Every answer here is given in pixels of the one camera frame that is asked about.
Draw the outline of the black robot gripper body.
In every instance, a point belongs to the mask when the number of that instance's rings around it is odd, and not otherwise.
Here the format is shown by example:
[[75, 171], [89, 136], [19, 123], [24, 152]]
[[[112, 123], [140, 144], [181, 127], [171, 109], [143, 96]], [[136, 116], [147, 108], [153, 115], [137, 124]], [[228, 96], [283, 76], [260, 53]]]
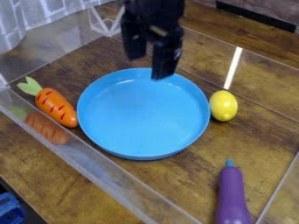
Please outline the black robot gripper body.
[[184, 0], [123, 0], [121, 18], [140, 21], [145, 26], [145, 39], [156, 39], [176, 26], [184, 12]]

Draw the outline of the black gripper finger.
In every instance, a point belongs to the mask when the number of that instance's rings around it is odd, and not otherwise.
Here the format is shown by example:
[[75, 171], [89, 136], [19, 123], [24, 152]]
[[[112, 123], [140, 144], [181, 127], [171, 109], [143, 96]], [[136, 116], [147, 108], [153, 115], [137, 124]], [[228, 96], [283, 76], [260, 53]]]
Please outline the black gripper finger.
[[183, 28], [176, 26], [153, 41], [152, 75], [153, 80], [161, 80], [173, 75], [183, 53]]
[[140, 21], [123, 17], [120, 26], [125, 56], [129, 60], [136, 60], [145, 56], [145, 25]]

